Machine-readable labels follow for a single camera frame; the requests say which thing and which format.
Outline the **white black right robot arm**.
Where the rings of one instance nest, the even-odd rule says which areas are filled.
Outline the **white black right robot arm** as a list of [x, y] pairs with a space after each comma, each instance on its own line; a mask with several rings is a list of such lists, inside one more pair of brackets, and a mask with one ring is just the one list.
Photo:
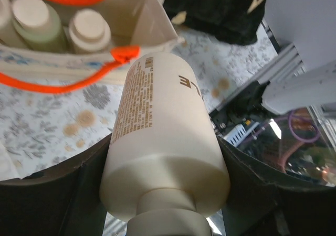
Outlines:
[[335, 62], [281, 82], [271, 82], [261, 105], [282, 115], [312, 105], [335, 105]]

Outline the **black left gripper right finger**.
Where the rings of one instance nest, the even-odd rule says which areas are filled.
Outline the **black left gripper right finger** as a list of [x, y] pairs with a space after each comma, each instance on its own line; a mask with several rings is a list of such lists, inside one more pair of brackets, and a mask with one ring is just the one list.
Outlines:
[[227, 235], [335, 235], [335, 188], [268, 166], [223, 138], [231, 188], [222, 207]]

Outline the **green bottle wooden cap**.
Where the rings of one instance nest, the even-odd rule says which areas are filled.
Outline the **green bottle wooden cap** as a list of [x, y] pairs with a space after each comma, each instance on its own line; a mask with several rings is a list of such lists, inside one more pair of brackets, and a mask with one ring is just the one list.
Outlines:
[[43, 0], [12, 0], [13, 24], [34, 51], [65, 53], [68, 42], [58, 13]]

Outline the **cream bottle wooden cap front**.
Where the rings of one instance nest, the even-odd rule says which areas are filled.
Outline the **cream bottle wooden cap front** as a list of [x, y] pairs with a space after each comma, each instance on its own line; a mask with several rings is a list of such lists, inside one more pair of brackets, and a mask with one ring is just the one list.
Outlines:
[[111, 47], [110, 27], [102, 15], [93, 9], [77, 11], [68, 30], [76, 54], [106, 52]]

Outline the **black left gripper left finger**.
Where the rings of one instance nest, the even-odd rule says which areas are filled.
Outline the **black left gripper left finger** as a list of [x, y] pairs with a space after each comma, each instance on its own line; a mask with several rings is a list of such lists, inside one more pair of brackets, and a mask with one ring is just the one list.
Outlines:
[[111, 137], [23, 179], [1, 181], [1, 235], [102, 235], [99, 188]]

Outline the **wide cream jar wooden lid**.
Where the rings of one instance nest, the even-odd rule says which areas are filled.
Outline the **wide cream jar wooden lid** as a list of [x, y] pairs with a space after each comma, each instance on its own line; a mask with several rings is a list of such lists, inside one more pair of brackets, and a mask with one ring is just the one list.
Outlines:
[[156, 52], [126, 77], [100, 199], [127, 235], [211, 235], [230, 179], [195, 74]]

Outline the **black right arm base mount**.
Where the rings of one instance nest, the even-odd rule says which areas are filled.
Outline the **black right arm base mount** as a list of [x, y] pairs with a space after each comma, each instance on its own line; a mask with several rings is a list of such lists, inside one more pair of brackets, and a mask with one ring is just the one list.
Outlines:
[[224, 135], [246, 120], [263, 121], [273, 117], [274, 114], [262, 106], [263, 93], [269, 83], [252, 81], [213, 109], [209, 116], [215, 134]]

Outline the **beige canvas tote bag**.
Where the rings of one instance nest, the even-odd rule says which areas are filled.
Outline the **beige canvas tote bag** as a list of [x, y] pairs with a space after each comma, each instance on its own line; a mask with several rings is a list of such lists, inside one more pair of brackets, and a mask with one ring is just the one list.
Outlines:
[[133, 62], [182, 38], [164, 0], [1, 0], [1, 84], [62, 94], [124, 84]]

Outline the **cream bottle wooden cap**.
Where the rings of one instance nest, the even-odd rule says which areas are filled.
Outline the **cream bottle wooden cap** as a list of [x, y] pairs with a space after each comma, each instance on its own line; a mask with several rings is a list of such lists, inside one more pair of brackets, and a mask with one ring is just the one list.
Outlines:
[[9, 0], [1, 0], [1, 41], [10, 47], [28, 48], [14, 28], [13, 14]]
[[111, 47], [110, 27], [102, 15], [93, 9], [77, 11], [68, 30], [76, 54], [106, 52]]

